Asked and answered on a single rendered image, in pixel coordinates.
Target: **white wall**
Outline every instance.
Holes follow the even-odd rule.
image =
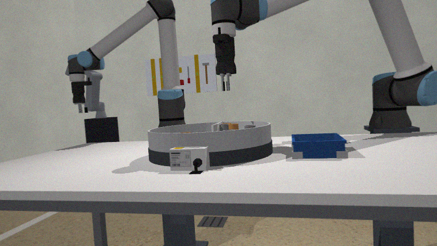
[[[1,1],[0,162],[85,143],[72,104],[67,56],[88,49],[145,1]],[[404,0],[425,60],[437,66],[437,3]],[[209,0],[174,0],[179,55],[214,53]],[[230,92],[187,94],[186,122],[268,121],[272,135],[367,133],[371,80],[394,71],[365,0],[312,0],[237,32]],[[120,141],[158,127],[145,60],[159,57],[153,21],[105,57],[101,101]],[[409,107],[414,126],[437,130],[437,107]]]

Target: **blue plastic bin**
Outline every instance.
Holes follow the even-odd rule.
[[[304,159],[337,158],[337,151],[346,150],[346,139],[338,133],[293,134],[293,151]]]

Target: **table top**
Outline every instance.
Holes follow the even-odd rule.
[[[85,144],[0,163],[0,200],[437,208],[437,133],[342,136],[346,159],[272,137],[271,156],[199,175],[150,163],[147,141]]]

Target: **table foot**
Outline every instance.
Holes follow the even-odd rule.
[[[196,241],[194,215],[162,215],[164,246],[208,246],[207,241]]]
[[[108,246],[105,213],[93,213],[94,245]]]
[[[374,246],[414,246],[413,222],[373,221]]]

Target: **floor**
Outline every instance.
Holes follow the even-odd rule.
[[[46,212],[0,211],[0,235]],[[373,245],[372,222],[306,218],[228,217],[223,228],[197,227],[209,246]],[[106,214],[108,245],[163,246],[160,214]],[[91,213],[56,213],[0,241],[0,246],[93,246]],[[437,246],[437,222],[415,222],[415,246]]]

